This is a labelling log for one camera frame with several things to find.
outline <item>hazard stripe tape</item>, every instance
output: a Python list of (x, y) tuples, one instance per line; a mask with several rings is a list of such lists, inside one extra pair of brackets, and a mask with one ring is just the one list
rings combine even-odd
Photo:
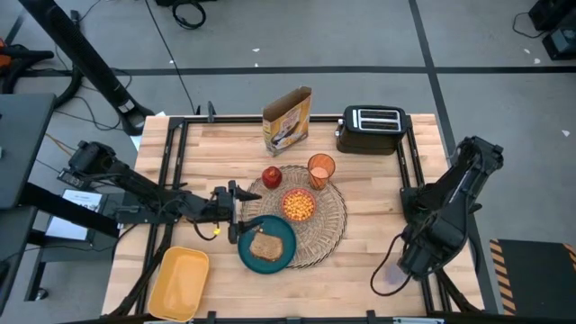
[(572, 260), (572, 266), (574, 267), (574, 271), (576, 271), (576, 250), (569, 244), (564, 244), (564, 247), (568, 250), (568, 255)]
[(514, 303), (514, 294), (510, 286), (508, 277), (508, 270), (506, 269), (506, 262), (502, 253), (502, 247), (497, 239), (490, 240), (490, 252), (492, 253), (492, 260), (494, 261), (494, 270), (496, 271), (496, 279), (498, 280), (498, 287), (500, 291), (500, 298), (502, 307), (504, 308), (504, 315), (516, 315), (516, 304)]

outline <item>black toaster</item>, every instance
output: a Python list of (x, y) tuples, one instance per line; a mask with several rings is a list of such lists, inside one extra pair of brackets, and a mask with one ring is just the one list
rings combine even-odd
[(406, 113), (397, 107), (354, 105), (338, 120), (336, 147), (343, 153), (390, 155), (408, 126)]

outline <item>orange cup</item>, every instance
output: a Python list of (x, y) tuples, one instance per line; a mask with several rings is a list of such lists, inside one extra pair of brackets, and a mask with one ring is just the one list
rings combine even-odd
[(308, 160), (308, 177), (313, 189), (324, 189), (328, 180), (336, 171), (334, 159), (326, 154), (316, 154)]

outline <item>yellow tray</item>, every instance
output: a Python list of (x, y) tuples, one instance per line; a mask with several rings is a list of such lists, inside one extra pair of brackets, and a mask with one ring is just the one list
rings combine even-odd
[(150, 314), (162, 320), (191, 320), (200, 306), (208, 265), (208, 256), (203, 252), (169, 248), (148, 301)]

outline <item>bowl of cereal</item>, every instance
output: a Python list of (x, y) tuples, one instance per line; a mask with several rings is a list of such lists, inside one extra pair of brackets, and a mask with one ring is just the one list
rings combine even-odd
[(290, 221), (307, 221), (315, 210), (316, 200), (306, 189), (294, 188), (283, 196), (282, 212)]

